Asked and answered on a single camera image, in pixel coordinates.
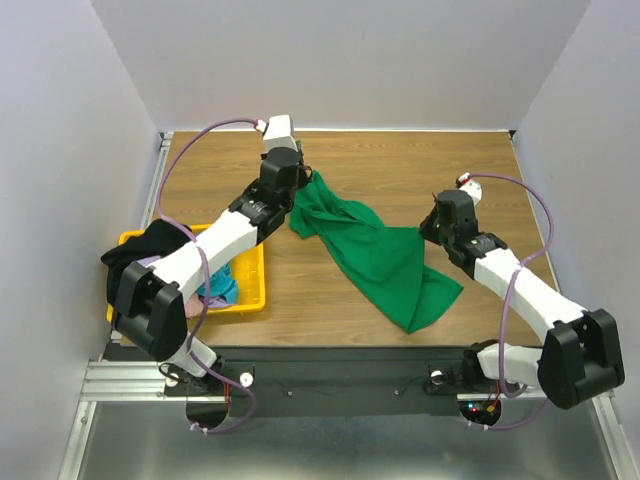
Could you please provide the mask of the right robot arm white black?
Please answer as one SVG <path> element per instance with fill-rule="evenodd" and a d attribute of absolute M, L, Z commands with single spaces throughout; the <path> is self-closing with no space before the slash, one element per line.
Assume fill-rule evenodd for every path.
<path fill-rule="evenodd" d="M 463 354 L 463 384 L 482 390 L 494 380 L 504 380 L 542 391 L 561 409 L 621 386 L 625 371 L 613 316 L 567 299 L 523 266 L 499 237 L 480 231 L 475 207 L 481 196 L 475 182 L 437 194 L 420 234 L 442 246 L 453 265 L 504 300 L 542 345 L 476 343 Z"/>

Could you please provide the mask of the green t shirt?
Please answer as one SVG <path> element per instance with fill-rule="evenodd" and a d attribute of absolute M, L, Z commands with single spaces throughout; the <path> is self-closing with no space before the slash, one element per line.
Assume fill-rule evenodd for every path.
<path fill-rule="evenodd" d="M 319 238 L 351 283 L 406 334 L 437 322 L 464 290 L 425 264 L 417 228 L 386 225 L 369 206 L 339 197 L 318 171 L 298 191 L 289 225 L 302 239 Z"/>

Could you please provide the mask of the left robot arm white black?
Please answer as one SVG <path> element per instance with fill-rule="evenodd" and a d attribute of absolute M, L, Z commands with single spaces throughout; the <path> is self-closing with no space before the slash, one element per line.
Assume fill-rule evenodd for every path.
<path fill-rule="evenodd" d="M 135 262 L 124 269 L 111 318 L 115 330 L 153 360 L 188 373 L 199 393 L 215 392 L 223 371 L 216 353 L 188 330 L 184 302 L 224 264 L 273 234 L 309 181 L 300 142 L 269 143 L 257 179 L 213 224 L 149 266 Z"/>

